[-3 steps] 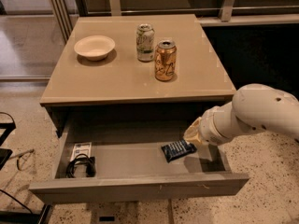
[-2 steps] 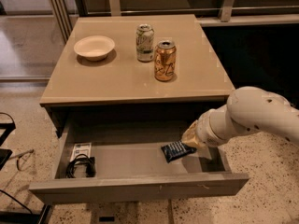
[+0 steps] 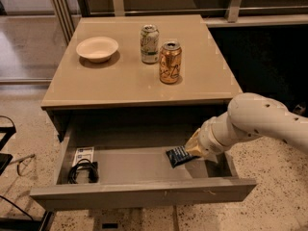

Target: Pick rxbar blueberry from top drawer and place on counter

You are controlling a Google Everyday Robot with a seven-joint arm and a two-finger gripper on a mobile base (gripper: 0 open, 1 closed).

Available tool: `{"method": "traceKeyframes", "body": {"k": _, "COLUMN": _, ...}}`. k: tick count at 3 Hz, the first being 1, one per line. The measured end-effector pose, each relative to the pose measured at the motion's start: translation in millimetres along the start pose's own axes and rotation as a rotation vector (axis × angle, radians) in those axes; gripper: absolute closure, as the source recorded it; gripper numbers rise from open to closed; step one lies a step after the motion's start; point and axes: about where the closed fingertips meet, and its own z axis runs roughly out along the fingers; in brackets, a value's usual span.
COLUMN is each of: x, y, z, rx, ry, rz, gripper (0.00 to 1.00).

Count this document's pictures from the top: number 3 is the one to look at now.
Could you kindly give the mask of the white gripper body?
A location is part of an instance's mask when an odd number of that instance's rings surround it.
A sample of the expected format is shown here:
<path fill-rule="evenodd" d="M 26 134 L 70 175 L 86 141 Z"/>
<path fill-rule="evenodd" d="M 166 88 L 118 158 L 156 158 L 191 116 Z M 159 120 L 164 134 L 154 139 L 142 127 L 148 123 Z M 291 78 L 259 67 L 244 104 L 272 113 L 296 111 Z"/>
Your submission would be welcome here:
<path fill-rule="evenodd" d="M 206 160 L 214 159 L 217 155 L 229 150 L 229 146 L 225 146 L 215 137 L 214 125 L 217 119 L 215 117 L 205 121 L 200 127 L 197 136 L 198 147 L 201 156 Z"/>

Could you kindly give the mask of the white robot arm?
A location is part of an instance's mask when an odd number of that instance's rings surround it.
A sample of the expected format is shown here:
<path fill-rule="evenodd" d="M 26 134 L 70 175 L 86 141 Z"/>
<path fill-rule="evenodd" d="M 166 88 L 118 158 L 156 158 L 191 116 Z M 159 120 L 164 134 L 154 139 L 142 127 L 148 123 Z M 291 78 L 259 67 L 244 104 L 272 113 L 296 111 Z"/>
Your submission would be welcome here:
<path fill-rule="evenodd" d="M 262 136 L 283 141 L 308 153 L 308 118 L 291 113 L 279 101 L 246 92 L 235 96 L 227 111 L 213 116 L 185 144 L 193 156 L 205 159 L 228 151 L 234 144 Z"/>

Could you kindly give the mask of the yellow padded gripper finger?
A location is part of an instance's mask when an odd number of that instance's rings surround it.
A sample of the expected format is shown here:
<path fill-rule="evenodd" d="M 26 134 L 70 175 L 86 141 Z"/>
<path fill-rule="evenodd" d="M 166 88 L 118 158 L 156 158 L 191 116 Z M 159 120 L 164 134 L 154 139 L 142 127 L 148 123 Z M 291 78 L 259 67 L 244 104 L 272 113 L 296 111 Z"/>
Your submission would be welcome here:
<path fill-rule="evenodd" d="M 193 156 L 202 157 L 203 154 L 198 144 L 198 135 L 200 129 L 197 129 L 185 144 L 185 150 Z"/>

